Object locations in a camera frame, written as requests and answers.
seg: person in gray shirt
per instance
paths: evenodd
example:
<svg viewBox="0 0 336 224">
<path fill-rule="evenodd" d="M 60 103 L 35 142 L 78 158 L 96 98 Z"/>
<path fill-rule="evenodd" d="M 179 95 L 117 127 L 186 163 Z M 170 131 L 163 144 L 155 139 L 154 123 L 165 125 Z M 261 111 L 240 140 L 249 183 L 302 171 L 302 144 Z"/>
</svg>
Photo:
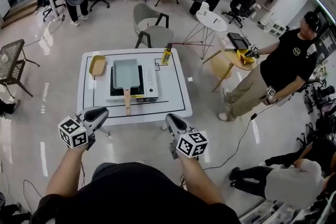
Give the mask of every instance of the person in gray shirt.
<svg viewBox="0 0 336 224">
<path fill-rule="evenodd" d="M 293 209 L 306 209 L 321 192 L 331 194 L 336 190 L 336 174 L 323 179 L 317 162 L 299 159 L 294 166 L 288 169 L 257 166 L 246 170 L 236 167 L 231 171 L 229 180 L 236 189 L 267 200 L 282 201 Z M 246 178 L 259 182 L 247 181 Z"/>
</svg>

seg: black t-shirt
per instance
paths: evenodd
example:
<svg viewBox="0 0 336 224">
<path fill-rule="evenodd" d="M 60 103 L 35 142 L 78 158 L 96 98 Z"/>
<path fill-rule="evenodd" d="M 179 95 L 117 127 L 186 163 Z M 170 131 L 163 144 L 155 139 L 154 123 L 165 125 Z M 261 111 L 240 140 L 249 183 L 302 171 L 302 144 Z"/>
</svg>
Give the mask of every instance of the black t-shirt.
<svg viewBox="0 0 336 224">
<path fill-rule="evenodd" d="M 330 164 L 336 152 L 336 145 L 329 139 L 317 139 L 313 142 L 311 151 L 305 158 L 317 162 L 322 171 L 327 175 L 331 174 Z"/>
<path fill-rule="evenodd" d="M 213 222 L 240 224 L 224 204 L 208 205 L 170 181 L 157 169 L 139 164 L 111 164 L 98 171 L 76 195 L 48 195 L 41 199 L 30 223 Z"/>
<path fill-rule="evenodd" d="M 284 33 L 280 38 L 278 48 L 260 64 L 260 73 L 267 86 L 272 86 L 277 92 L 293 82 L 297 76 L 307 81 L 313 73 L 317 54 L 307 56 L 312 40 L 302 40 L 298 37 L 300 29 Z"/>
</svg>

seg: frying pan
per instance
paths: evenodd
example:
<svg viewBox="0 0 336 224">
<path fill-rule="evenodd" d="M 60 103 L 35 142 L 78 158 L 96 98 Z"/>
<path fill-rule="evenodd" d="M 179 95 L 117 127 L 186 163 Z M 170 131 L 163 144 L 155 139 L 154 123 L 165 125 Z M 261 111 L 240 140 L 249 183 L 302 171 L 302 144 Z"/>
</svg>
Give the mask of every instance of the frying pan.
<svg viewBox="0 0 336 224">
<path fill-rule="evenodd" d="M 136 59 L 116 60 L 113 62 L 113 87 L 124 90 L 127 116 L 131 115 L 131 88 L 139 86 L 139 69 Z"/>
</svg>

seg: chair seat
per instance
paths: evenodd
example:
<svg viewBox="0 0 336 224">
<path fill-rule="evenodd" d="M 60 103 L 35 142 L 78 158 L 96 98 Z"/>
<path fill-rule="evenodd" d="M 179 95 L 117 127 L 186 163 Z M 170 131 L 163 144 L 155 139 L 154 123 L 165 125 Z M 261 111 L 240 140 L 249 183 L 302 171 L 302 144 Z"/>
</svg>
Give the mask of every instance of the chair seat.
<svg viewBox="0 0 336 224">
<path fill-rule="evenodd" d="M 165 48 L 174 38 L 173 31 L 159 25 L 150 26 L 145 32 L 151 35 L 151 45 L 153 48 Z M 148 46 L 145 36 L 142 38 L 142 42 Z"/>
</svg>

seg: khaki pants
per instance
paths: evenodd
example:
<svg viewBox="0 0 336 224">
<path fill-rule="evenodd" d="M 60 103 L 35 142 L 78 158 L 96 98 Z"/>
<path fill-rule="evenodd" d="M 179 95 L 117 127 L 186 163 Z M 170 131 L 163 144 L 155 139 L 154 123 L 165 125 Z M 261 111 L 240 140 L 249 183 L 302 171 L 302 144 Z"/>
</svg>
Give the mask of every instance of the khaki pants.
<svg viewBox="0 0 336 224">
<path fill-rule="evenodd" d="M 231 93 L 226 94 L 226 101 L 230 104 L 228 119 L 234 120 L 260 104 L 260 98 L 266 95 L 267 88 L 260 73 L 260 66 L 257 66 Z"/>
</svg>

